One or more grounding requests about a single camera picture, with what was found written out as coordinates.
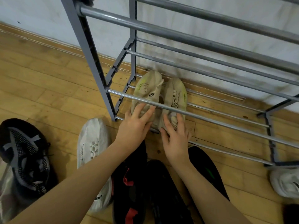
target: shoe rack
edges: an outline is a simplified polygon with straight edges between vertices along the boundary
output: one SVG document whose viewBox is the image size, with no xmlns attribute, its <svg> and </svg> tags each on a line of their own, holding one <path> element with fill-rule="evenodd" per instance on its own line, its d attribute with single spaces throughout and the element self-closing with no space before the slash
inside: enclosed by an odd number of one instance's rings
<svg viewBox="0 0 299 224">
<path fill-rule="evenodd" d="M 267 168 L 291 168 L 291 167 L 299 167 L 299 161 L 292 161 L 292 162 L 282 162 L 279 160 L 278 158 L 278 153 L 277 153 L 277 148 L 276 148 L 276 143 L 281 143 L 281 144 L 285 144 L 288 146 L 292 146 L 295 148 L 299 148 L 299 144 L 293 143 L 293 142 L 289 142 L 286 140 L 282 140 L 279 139 L 277 137 L 274 136 L 274 128 L 272 127 L 272 121 L 271 121 L 271 114 L 275 111 L 278 111 L 288 105 L 291 105 L 295 102 L 299 101 L 299 94 L 296 96 L 290 96 L 284 93 L 279 93 L 276 92 L 274 90 L 269 90 L 266 88 L 263 88 L 261 86 L 257 86 L 257 85 L 253 85 L 247 82 L 241 82 L 235 79 L 230 79 L 228 77 L 222 76 L 222 75 L 216 75 L 207 71 L 203 71 L 200 69 L 196 69 L 196 68 L 192 68 L 189 66 L 185 66 L 182 64 L 178 64 L 178 63 L 174 63 L 174 62 L 170 62 L 170 61 L 166 61 L 163 59 L 159 59 L 153 56 L 148 56 L 142 53 L 138 53 L 136 52 L 136 44 L 138 42 L 142 42 L 142 43 L 146 43 L 149 45 L 153 45 L 156 47 L 160 47 L 163 49 L 167 49 L 167 50 L 171 50 L 173 52 L 178 52 L 178 53 L 182 53 L 185 55 L 189 55 L 192 57 L 196 57 L 196 58 L 200 58 L 203 60 L 207 60 L 207 61 L 211 61 L 214 63 L 218 63 L 224 66 L 228 66 L 228 67 L 232 67 L 235 69 L 239 69 L 242 71 L 247 71 L 250 72 L 252 74 L 256 74 L 256 75 L 260 75 L 263 77 L 267 77 L 270 79 L 275 79 L 281 82 L 285 82 L 288 84 L 292 84 L 292 85 L 296 85 L 299 86 L 299 82 L 296 81 L 292 81 L 289 79 L 285 79 L 282 77 L 278 77 L 278 76 L 274 76 L 274 75 L 270 75 L 261 71 L 256 71 L 250 68 L 246 68 L 240 65 L 236 65 L 236 64 L 231 64 L 231 63 L 227 63 L 225 61 L 221 61 L 221 60 L 217 60 L 217 59 L 213 59 L 210 57 L 206 57 L 203 55 L 199 55 L 196 53 L 192 53 L 192 52 L 188 52 L 182 49 L 178 49 L 178 48 L 174 48 L 171 46 L 167 46 L 167 45 L 163 45 L 154 41 L 148 41 L 142 38 L 138 38 L 137 37 L 137 30 L 138 31 L 142 31 L 148 34 L 152 34 L 152 35 L 156 35 L 159 37 L 163 37 L 163 38 L 167 38 L 173 41 L 177 41 L 177 42 L 181 42 L 184 44 L 188 44 L 188 45 L 192 45 L 195 47 L 199 47 L 202 49 L 206 49 L 209 51 L 213 51 L 213 52 L 218 52 L 227 56 L 231 56 L 231 57 L 235 57 L 235 58 L 239 58 L 242 60 L 246 60 L 246 61 L 250 61 L 256 64 L 260 64 L 260 65 L 264 65 L 267 67 L 271 67 L 274 69 L 278 69 L 278 70 L 282 70 L 282 71 L 286 71 L 289 73 L 293 73 L 296 75 L 299 75 L 299 65 L 298 64 L 294 64 L 288 61 L 284 61 L 284 60 L 279 60 L 270 56 L 265 56 L 265 55 L 261 55 L 255 52 L 251 52 L 251 51 L 247 51 L 244 49 L 239 49 L 239 48 L 235 48 L 229 45 L 224 45 L 218 42 L 214 42 L 214 41 L 210 41 L 204 38 L 200 38 L 200 37 L 196 37 L 193 35 L 189 35 L 189 34 L 185 34 L 185 33 L 181 33 L 175 30 L 171 30 L 171 29 L 167 29 L 167 28 L 163 28 L 160 26 L 156 26 L 150 23 L 146 23 L 146 22 L 142 22 L 137 20 L 137 2 L 142 2 L 142 3 L 146 3 L 149 5 L 153 5 L 156 7 L 160 7 L 160 8 L 164 8 L 164 9 L 168 9 L 171 11 L 175 11 L 175 12 L 179 12 L 182 14 L 186 14 L 186 15 L 190 15 L 193 17 L 197 17 L 197 18 L 201 18 L 201 19 L 205 19 L 205 20 L 209 20 L 212 22 L 216 22 L 216 23 L 221 23 L 227 26 L 231 26 L 231 27 L 235 27 L 235 28 L 239 28 L 242 30 L 246 30 L 246 31 L 250 31 L 250 32 L 254 32 L 254 33 L 258 33 L 261 35 L 265 35 L 268 37 L 273 37 L 276 39 L 280 39 L 283 41 L 288 41 L 294 44 L 299 44 L 299 35 L 297 34 L 293 34 L 290 32 L 286 32 L 283 30 L 279 30 L 279 29 L 275 29 L 275 28 L 271 28 L 268 26 L 263 26 L 263 25 L 259 25 L 256 23 L 252 23 L 252 22 L 248 22 L 248 21 L 244 21 L 244 20 L 240 20 L 237 18 L 233 18 L 233 17 L 229 17 L 226 15 L 222 15 L 222 14 L 218 14 L 218 13 L 213 13 L 210 11 L 206 11 L 203 9 L 199 9 L 199 8 L 195 8 L 195 7 L 191 7 L 191 6 L 187 6 L 184 4 L 180 4 L 180 3 L 176 3 L 173 1 L 169 1 L 169 0 L 128 0 L 129 1 L 129 17 L 125 17 L 125 16 L 121 16 L 121 15 L 117 15 L 114 13 L 110 13 L 107 11 L 103 11 L 100 9 L 96 9 L 93 6 L 93 0 L 61 0 L 62 4 L 65 8 L 65 11 L 67 13 L 67 16 L 69 18 L 69 21 L 73 27 L 73 30 L 76 34 L 76 37 L 79 41 L 79 44 L 84 52 L 85 58 L 89 64 L 90 70 L 93 74 L 93 77 L 95 78 L 95 82 L 97 83 L 97 86 L 99 87 L 99 91 L 101 92 L 101 95 L 103 97 L 103 100 L 105 102 L 105 105 L 107 107 L 107 110 L 109 112 L 109 115 L 111 117 L 111 119 L 113 121 L 116 120 L 123 120 L 121 117 L 118 117 L 118 110 L 119 110 L 119 106 L 123 101 L 123 98 L 130 98 L 130 99 L 135 99 L 150 105 L 154 105 L 163 109 L 167 109 L 170 111 L 174 111 L 174 112 L 178 112 L 181 113 L 183 115 L 188 115 L 203 121 L 207 121 L 213 124 L 217 124 L 223 127 L 227 127 L 230 129 L 234 129 L 237 131 L 241 131 L 244 133 L 248 133 L 251 135 L 255 135 L 257 137 L 261 137 L 264 139 L 267 139 L 269 141 L 269 149 L 271 150 L 271 157 L 270 157 L 270 162 L 263 160 L 263 159 L 259 159 L 259 158 L 254 158 L 251 156 L 245 156 L 245 155 L 240 155 L 237 153 L 232 153 L 232 152 L 227 152 L 227 151 L 223 151 L 223 150 L 219 150 L 216 148 L 212 148 L 209 146 L 205 146 L 205 145 L 201 145 L 195 142 L 190 141 L 191 144 L 197 145 L 199 147 L 204 147 L 207 149 L 211 149 L 211 150 L 215 150 L 221 153 L 226 153 L 226 154 L 230 154 L 233 156 L 237 156 L 237 157 L 241 157 L 244 159 L 250 159 L 256 162 L 261 162 L 264 164 L 265 167 Z M 292 2 L 295 4 L 299 4 L 298 0 L 284 0 L 284 1 L 288 1 L 288 2 Z M 106 75 L 106 77 L 104 76 L 104 72 L 102 70 L 101 67 L 101 63 L 99 61 L 99 57 L 98 57 L 98 53 L 96 51 L 93 39 L 92 39 L 92 35 L 90 33 L 90 29 L 88 26 L 88 22 L 87 22 L 87 18 L 88 17 L 92 17 L 92 18 L 96 18 L 102 21 L 106 21 L 106 22 L 110 22 L 110 23 L 114 23 L 120 26 L 124 26 L 124 27 L 128 27 L 130 28 L 130 37 L 127 41 L 127 43 L 125 44 L 125 46 L 123 47 L 121 53 L 119 54 L 119 56 L 117 57 L 114 65 L 112 66 L 112 68 L 110 69 L 110 71 L 108 72 L 108 74 Z M 112 79 L 114 74 L 118 71 L 118 67 L 120 66 L 120 64 L 122 63 L 123 59 L 125 58 L 126 55 L 130 55 L 131 56 L 131 65 L 132 65 L 132 70 L 131 70 L 131 76 L 129 77 L 129 80 L 126 84 L 126 86 L 124 87 L 122 92 L 116 91 L 116 90 L 112 90 L 110 89 L 110 85 L 112 83 Z M 214 113 L 218 113 L 221 115 L 225 115 L 225 116 L 229 116 L 231 118 L 236 118 L 239 119 L 241 121 L 247 121 L 247 122 L 251 122 L 252 124 L 257 124 L 260 126 L 263 126 L 266 128 L 267 131 L 267 135 L 266 134 L 261 134 L 255 131 L 251 131 L 245 128 L 241 128 L 235 125 L 231 125 L 231 124 L 227 124 L 224 122 L 220 122 L 217 120 L 213 120 L 204 116 L 200 116 L 191 112 L 187 112 L 187 111 L 183 111 L 183 110 L 179 110 L 179 109 L 175 109 L 173 107 L 169 107 L 160 103 L 156 103 L 156 102 L 152 102 L 149 100 L 145 100 L 143 98 L 139 98 L 139 97 L 135 97 L 131 94 L 126 94 L 127 89 L 130 88 L 135 88 L 134 86 L 131 86 L 130 83 L 136 78 L 136 77 L 141 77 L 140 75 L 136 74 L 136 57 L 140 57 L 140 58 L 145 58 L 148 60 L 152 60 L 158 63 L 162 63 L 162 64 L 167 64 L 173 67 L 177 67 L 180 69 L 184 69 L 187 71 L 191 71 L 191 72 L 195 72 L 201 75 L 206 75 L 215 79 L 220 79 L 226 82 L 230 82 L 230 83 L 234 83 L 240 86 L 244 86 L 247 88 L 251 88 L 254 90 L 259 90 L 268 94 L 272 94 L 278 97 L 283 97 L 286 100 L 274 105 L 273 107 L 267 109 L 267 110 L 258 110 L 258 109 L 254 109 L 251 107 L 247 107 L 238 103 L 234 103 L 232 101 L 228 101 L 228 100 L 224 100 L 224 99 L 220 99 L 217 97 L 213 97 L 207 94 L 203 94 L 200 92 L 197 92 L 195 90 L 190 90 L 187 89 L 187 91 L 189 93 L 194 93 L 200 96 L 205 96 L 211 99 L 215 99 L 218 101 L 222 101 L 225 103 L 229 103 L 231 105 L 236 105 L 236 106 L 241 106 L 243 108 L 247 108 L 247 109 L 251 109 L 253 111 L 256 111 L 256 115 L 257 117 L 260 118 L 264 118 L 265 119 L 265 124 L 261 124 L 258 122 L 254 122 L 248 119 L 243 119 L 234 115 L 231 115 L 229 113 L 223 113 L 217 110 L 213 110 L 207 107 L 203 107 L 203 106 L 199 106 L 193 103 L 188 103 L 188 105 L 199 108 L 199 109 L 205 109 L 208 111 L 212 111 Z M 120 96 L 119 101 L 117 102 L 117 104 L 113 105 L 112 103 L 112 99 L 110 94 L 117 94 Z"/>
</svg>

